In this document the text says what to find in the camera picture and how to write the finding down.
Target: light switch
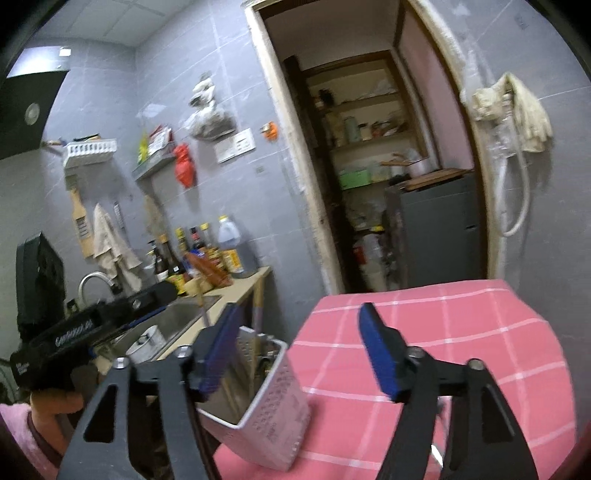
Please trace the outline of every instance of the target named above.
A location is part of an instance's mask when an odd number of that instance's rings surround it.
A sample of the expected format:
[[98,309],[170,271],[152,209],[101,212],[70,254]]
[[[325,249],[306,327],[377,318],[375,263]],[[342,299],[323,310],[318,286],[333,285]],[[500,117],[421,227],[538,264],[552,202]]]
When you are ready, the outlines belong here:
[[242,155],[243,153],[250,152],[250,150],[254,149],[255,139],[252,137],[252,131],[250,128],[234,135],[234,152],[236,155]]
[[222,163],[226,160],[230,160],[236,156],[236,150],[234,149],[234,137],[227,138],[218,142],[213,146],[215,150],[217,162]]

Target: red plastic bag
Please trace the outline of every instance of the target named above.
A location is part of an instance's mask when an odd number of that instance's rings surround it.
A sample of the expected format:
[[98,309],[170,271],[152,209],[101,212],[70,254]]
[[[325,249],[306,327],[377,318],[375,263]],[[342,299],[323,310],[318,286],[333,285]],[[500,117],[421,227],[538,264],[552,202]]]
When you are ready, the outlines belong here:
[[173,152],[177,157],[174,175],[177,177],[178,182],[186,189],[194,187],[196,179],[195,166],[191,161],[189,146],[186,143],[181,143]]

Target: screw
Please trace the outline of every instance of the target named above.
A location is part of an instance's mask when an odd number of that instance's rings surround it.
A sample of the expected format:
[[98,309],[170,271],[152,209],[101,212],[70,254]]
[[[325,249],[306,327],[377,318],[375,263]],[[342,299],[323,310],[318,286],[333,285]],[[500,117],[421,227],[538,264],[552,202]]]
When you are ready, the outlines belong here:
[[419,346],[410,346],[407,349],[407,356],[410,358],[423,358],[425,356],[425,350]]
[[468,362],[468,366],[473,370],[484,370],[484,362],[479,358],[473,358]]
[[177,356],[177,358],[185,358],[190,356],[192,353],[193,350],[189,345],[180,346],[174,351],[174,354]]
[[120,356],[119,358],[117,358],[115,360],[114,363],[114,367],[118,370],[121,370],[122,368],[125,368],[129,365],[129,358],[127,358],[126,356]]

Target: pot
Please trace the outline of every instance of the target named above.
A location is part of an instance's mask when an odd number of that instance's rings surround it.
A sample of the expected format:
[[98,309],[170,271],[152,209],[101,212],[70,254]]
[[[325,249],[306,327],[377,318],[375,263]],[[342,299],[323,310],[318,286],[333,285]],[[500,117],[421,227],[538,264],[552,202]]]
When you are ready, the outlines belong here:
[[419,158],[417,160],[407,160],[404,155],[399,153],[393,153],[393,157],[395,158],[402,158],[402,160],[389,160],[383,161],[381,164],[384,167],[405,167],[407,173],[411,176],[412,179],[416,177],[421,177],[426,175],[427,173],[431,173],[432,171],[437,170],[433,167],[431,163],[431,159],[429,157]]
[[137,365],[150,360],[164,345],[166,338],[157,325],[152,325],[129,347],[125,355]]

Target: hand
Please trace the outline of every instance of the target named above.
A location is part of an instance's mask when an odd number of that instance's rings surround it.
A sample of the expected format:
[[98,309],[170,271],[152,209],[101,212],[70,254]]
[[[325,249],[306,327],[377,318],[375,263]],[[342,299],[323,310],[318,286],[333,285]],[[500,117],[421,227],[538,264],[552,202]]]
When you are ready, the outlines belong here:
[[74,413],[84,407],[82,395],[57,388],[31,393],[31,417],[33,425],[49,445],[64,455],[68,441],[56,420],[59,413]]

